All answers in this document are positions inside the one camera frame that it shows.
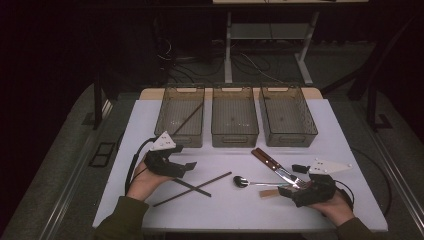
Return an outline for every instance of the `knife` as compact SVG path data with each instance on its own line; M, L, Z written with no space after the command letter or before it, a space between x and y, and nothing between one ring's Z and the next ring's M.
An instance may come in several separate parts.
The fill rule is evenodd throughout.
M295 188L306 188L307 183L297 176L291 174L287 171L281 164L279 164L275 159L266 154L262 149L256 148L253 149L252 154L258 158L262 163L264 163L267 167L269 167L272 171L274 171L278 176L280 176L284 181L290 183Z

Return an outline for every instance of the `green sleeve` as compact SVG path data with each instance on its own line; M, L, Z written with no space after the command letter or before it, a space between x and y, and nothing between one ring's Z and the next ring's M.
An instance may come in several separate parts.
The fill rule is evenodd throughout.
M94 232L94 239L143 239L141 224L149 205L121 196L113 213Z
M359 218L353 218L337 228L339 240L379 240L384 239L371 232Z

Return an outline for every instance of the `white plastic part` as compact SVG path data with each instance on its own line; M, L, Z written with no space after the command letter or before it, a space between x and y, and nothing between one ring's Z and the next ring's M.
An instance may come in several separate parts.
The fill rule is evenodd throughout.
M335 172L341 172L352 169L352 164L330 162L321 159L315 159L315 162L309 168L309 173L327 175Z
M156 140L152 147L150 148L150 151L159 151L164 149L172 149L175 148L177 144L172 140L171 136L169 136L168 132L165 131L160 135L158 140Z

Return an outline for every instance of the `black spoon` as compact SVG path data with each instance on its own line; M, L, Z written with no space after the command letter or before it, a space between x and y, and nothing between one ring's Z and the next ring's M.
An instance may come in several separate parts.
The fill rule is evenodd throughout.
M269 186L269 187L279 187L279 186L287 186L288 183L258 183L258 182L249 182L246 178L241 176L235 176L233 178L234 183L239 188L245 188L249 185L256 185L256 186Z

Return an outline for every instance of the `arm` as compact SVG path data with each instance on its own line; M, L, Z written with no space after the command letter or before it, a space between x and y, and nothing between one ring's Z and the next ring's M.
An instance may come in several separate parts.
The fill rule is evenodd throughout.
M113 213L94 232L94 239L142 239L141 225L149 205L144 203L160 184L172 178L150 172L144 162L134 170L126 196L121 196Z
M381 239L372 233L359 218L355 217L343 195L336 191L334 197L323 203L315 203L310 207L320 211L337 227L340 240Z

